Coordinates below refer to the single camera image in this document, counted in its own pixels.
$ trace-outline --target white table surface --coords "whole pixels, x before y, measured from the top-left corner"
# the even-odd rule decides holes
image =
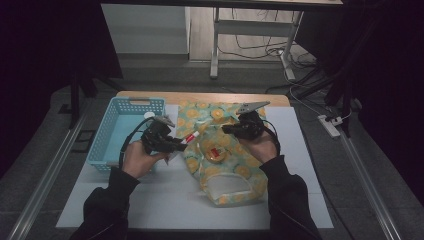
[[[312,218],[318,228],[333,228],[327,207],[307,151],[294,109],[265,107],[267,120],[274,124],[281,152],[291,174],[301,176],[309,193]],[[167,105],[175,123],[178,106]],[[83,221],[84,201],[96,187],[107,187],[109,175],[84,164],[68,202],[56,225],[77,228]],[[129,228],[150,230],[266,230],[269,229],[267,197],[256,204],[216,207],[200,190],[182,157],[156,164],[154,172],[140,179],[130,197]]]

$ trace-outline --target hand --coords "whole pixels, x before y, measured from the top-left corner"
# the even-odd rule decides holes
[[[239,142],[261,163],[266,163],[277,156],[277,148],[272,137],[265,131],[254,140],[239,139]]]
[[[168,155],[169,153],[149,155],[144,150],[144,146],[140,140],[132,142],[125,151],[122,171],[136,179],[140,178],[146,175],[157,161],[168,157]]]

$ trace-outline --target aluminum rail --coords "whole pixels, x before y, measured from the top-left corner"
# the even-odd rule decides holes
[[[402,237],[400,236],[395,222],[393,221],[393,218],[390,215],[386,204],[381,199],[380,194],[378,193],[373,181],[371,180],[371,177],[368,174],[368,171],[364,166],[352,140],[348,138],[344,132],[342,132],[341,141],[349,156],[353,169],[355,170],[356,175],[358,176],[359,181],[364,188],[368,201],[374,208],[377,219],[380,222],[381,228],[386,235],[386,238],[390,240],[401,240]]]
[[[32,224],[35,221],[35,218],[37,217],[47,195],[50,192],[51,187],[53,186],[53,183],[56,180],[57,175],[59,174],[60,169],[62,168],[63,163],[66,160],[66,157],[68,156],[69,151],[71,150],[76,137],[78,136],[78,132],[85,122],[87,113],[92,106],[92,102],[92,99],[85,100],[80,119],[75,124],[75,127],[70,129],[66,134],[66,137],[56,152],[56,155],[53,157],[52,161],[47,167],[47,170],[44,172],[40,182],[25,205],[25,208],[22,210],[21,215],[19,216],[15,226],[7,238],[8,240],[22,240],[27,237]]]

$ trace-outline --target black strap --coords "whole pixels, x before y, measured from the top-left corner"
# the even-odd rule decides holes
[[[281,145],[280,145],[280,142],[278,141],[278,137],[277,137],[277,135],[276,135],[273,131],[271,131],[271,129],[269,129],[269,128],[267,128],[267,127],[265,127],[265,128],[264,128],[264,130],[265,130],[265,132],[267,132],[269,135],[271,135],[272,140],[274,140],[275,147],[277,148],[277,156],[280,156],[280,152],[281,152]]]
[[[125,142],[124,144],[122,144],[121,151],[119,153],[119,169],[122,169],[122,165],[124,164],[125,151],[127,150],[127,147],[130,144],[131,139],[134,137],[134,134],[138,131],[138,129],[141,126],[143,126],[143,124],[145,124],[146,122],[152,119],[153,117],[148,117],[144,119],[137,127],[134,128],[134,131],[132,131],[132,133],[130,133],[130,135],[128,135],[127,138],[125,139]]]

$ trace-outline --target black device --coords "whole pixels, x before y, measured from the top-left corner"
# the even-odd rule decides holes
[[[233,125],[223,125],[222,131],[225,134],[233,134],[236,138],[254,140],[262,135],[264,131],[271,135],[275,147],[277,148],[277,155],[280,154],[281,146],[278,141],[277,131],[271,131],[264,124],[264,120],[259,117],[256,109],[268,105],[270,102],[255,102],[243,103],[237,110],[239,122]]]
[[[182,139],[168,136],[171,133],[169,126],[175,127],[168,118],[159,116],[144,130],[141,141],[148,154],[152,151],[172,153],[185,150],[187,144],[182,144]]]
[[[233,134],[236,138],[253,140],[262,135],[265,125],[258,112],[243,113],[238,117],[239,122],[234,125],[223,125],[226,134]]]
[[[146,153],[150,154],[152,151],[172,153],[174,151],[184,151],[187,144],[183,144],[182,139],[168,136],[171,132],[171,127],[175,127],[175,124],[167,116],[155,116],[146,118],[132,131],[122,144],[121,152],[119,154],[119,168],[122,169],[124,163],[125,151],[130,144],[134,134],[139,131],[141,126],[151,121],[150,125],[147,126],[146,130],[141,135],[141,142],[143,144]]]

